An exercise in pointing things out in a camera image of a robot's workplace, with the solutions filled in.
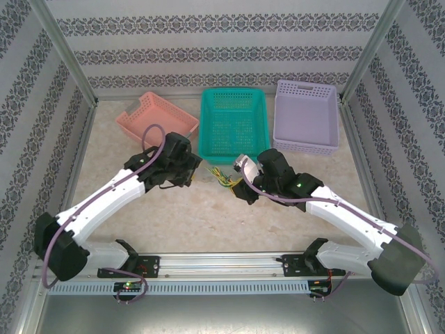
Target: marble floor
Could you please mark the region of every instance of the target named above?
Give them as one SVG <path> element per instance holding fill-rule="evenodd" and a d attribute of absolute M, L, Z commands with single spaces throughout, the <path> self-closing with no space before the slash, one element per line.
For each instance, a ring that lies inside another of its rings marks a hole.
<path fill-rule="evenodd" d="M 200 100 L 170 100 L 199 118 Z M 115 123 L 132 101 L 100 102 L 74 194 L 76 204 L 107 183 L 128 158 L 140 152 Z M 270 137 L 274 100 L 267 98 Z M 343 126 L 340 148 L 331 157 L 284 152 L 298 172 L 309 172 L 341 197 L 367 211 Z M 192 142 L 197 152 L 197 138 Z M 124 239 L 142 253 L 301 251 L 317 237 L 356 244 L 322 219 L 266 198 L 249 206 L 221 187 L 203 161 L 190 188 L 155 188 L 105 221 L 91 241 Z M 223 171 L 233 174 L 230 166 Z"/>

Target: plastic basket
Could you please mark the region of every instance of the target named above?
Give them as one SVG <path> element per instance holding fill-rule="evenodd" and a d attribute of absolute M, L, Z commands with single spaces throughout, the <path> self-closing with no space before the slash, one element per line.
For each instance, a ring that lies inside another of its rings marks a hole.
<path fill-rule="evenodd" d="M 337 90 L 319 83 L 279 80 L 273 147 L 331 155 L 339 148 Z"/>
<path fill-rule="evenodd" d="M 122 131 L 138 143 L 142 141 L 145 129 L 154 123 L 162 126 L 166 134 L 177 132 L 182 136 L 190 136 L 200 123 L 197 118 L 154 93 L 145 93 L 139 102 L 140 106 L 131 115 L 124 111 L 116 118 Z M 159 130 L 149 131 L 145 137 L 146 147 L 159 146 L 161 140 Z"/>
<path fill-rule="evenodd" d="M 198 151 L 210 164 L 231 164 L 240 154 L 256 161 L 270 148 L 266 98 L 259 89 L 206 89 L 200 124 Z"/>

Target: damask wall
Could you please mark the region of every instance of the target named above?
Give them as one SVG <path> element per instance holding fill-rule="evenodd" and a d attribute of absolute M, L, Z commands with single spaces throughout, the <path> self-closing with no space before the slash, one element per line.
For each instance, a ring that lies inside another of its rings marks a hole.
<path fill-rule="evenodd" d="M 342 88 L 387 0 L 47 1 L 99 97 Z"/>
<path fill-rule="evenodd" d="M 418 228 L 441 266 L 419 286 L 433 333 L 445 333 L 444 6 L 405 3 L 350 101 L 387 219 Z"/>
<path fill-rule="evenodd" d="M 0 333 L 34 268 L 33 229 L 59 212 L 89 106 L 25 0 L 0 1 Z"/>

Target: green basket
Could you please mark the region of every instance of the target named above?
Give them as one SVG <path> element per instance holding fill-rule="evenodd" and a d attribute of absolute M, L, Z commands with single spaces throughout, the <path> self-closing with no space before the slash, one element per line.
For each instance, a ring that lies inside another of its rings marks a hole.
<path fill-rule="evenodd" d="M 266 98 L 251 88 L 210 88 L 202 93 L 198 152 L 210 164 L 232 164 L 240 154 L 257 161 L 270 148 Z"/>

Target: pink basket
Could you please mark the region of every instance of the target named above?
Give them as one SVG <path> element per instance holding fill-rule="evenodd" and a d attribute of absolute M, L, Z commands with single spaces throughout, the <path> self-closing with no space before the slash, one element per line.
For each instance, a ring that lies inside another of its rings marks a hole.
<path fill-rule="evenodd" d="M 140 106 L 131 115 L 126 111 L 116 118 L 122 131 L 131 139 L 140 143 L 142 135 L 151 124 L 157 123 L 165 130 L 165 134 L 177 132 L 189 137 L 197 129 L 200 121 L 189 115 L 174 104 L 158 95 L 148 92 L 139 97 Z M 145 137 L 146 148 L 161 144 L 161 132 L 157 129 L 149 131 Z"/>

